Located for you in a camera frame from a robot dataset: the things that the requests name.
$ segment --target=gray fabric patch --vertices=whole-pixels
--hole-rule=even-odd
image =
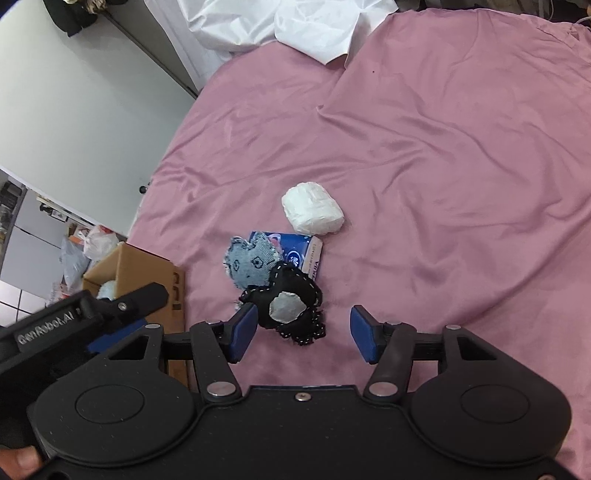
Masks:
[[[269,305],[269,317],[279,323],[290,323],[306,309],[298,295],[282,291]]]

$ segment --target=stuffed toy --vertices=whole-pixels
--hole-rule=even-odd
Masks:
[[[268,287],[249,287],[240,301],[256,305],[263,328],[275,329],[299,345],[309,345],[326,335],[322,314],[317,311],[322,292],[291,263],[277,262],[269,274]]]
[[[266,287],[269,273],[281,255],[262,232],[255,232],[251,241],[233,236],[223,263],[226,273],[240,290],[250,286]]]

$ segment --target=metal screw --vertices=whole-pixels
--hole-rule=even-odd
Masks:
[[[398,387],[390,382],[376,382],[369,386],[369,393],[376,397],[390,397],[398,393]]]
[[[312,395],[308,392],[298,392],[295,394],[295,399],[297,401],[310,401],[312,400]]]
[[[207,392],[214,397],[227,397],[236,391],[236,385],[230,382],[214,382],[207,386]]]

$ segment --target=white tile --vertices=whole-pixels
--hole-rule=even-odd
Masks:
[[[42,299],[41,297],[37,297],[36,295],[33,295],[32,293],[29,293],[29,292],[23,290],[22,296],[21,296],[21,304],[19,306],[19,309],[24,310],[25,312],[28,312],[28,313],[35,313],[35,312],[38,312],[39,310],[44,309],[45,303],[46,303],[45,299]]]
[[[17,310],[0,303],[0,325],[7,327],[17,321]]]
[[[0,281],[0,301],[18,307],[18,298],[21,296],[20,288],[13,287],[6,282]]]

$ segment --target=plastic wrap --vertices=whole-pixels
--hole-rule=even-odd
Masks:
[[[337,232],[345,221],[339,204],[322,185],[313,181],[287,190],[281,203],[291,226],[305,235]]]
[[[88,268],[90,259],[67,237],[61,239],[60,261],[64,267],[64,281],[71,293],[82,289],[82,275]]]

